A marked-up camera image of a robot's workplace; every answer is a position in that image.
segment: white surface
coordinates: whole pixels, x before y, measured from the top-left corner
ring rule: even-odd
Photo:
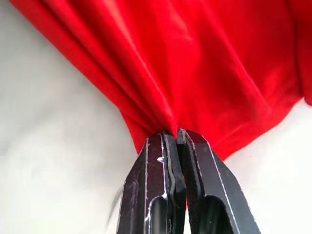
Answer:
[[[226,162],[263,234],[312,233],[311,132],[301,101]],[[104,233],[135,158],[118,110],[1,2],[0,234]]]

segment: white background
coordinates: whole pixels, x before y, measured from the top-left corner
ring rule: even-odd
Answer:
[[[312,233],[311,132],[301,101],[226,161],[263,234]],[[116,107],[0,2],[0,234],[105,233],[135,158]]]

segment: cloth fold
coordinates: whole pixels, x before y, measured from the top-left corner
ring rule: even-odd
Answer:
[[[178,128],[222,159],[312,104],[311,0],[11,0],[119,109],[136,149]]]

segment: red fabric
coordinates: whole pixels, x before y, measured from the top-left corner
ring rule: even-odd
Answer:
[[[312,104],[312,0],[11,2],[120,109],[138,150],[181,127],[225,159]]]

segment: red cloth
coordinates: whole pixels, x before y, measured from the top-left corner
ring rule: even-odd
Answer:
[[[11,2],[120,109],[137,150],[181,127],[225,159],[312,104],[312,0]]]

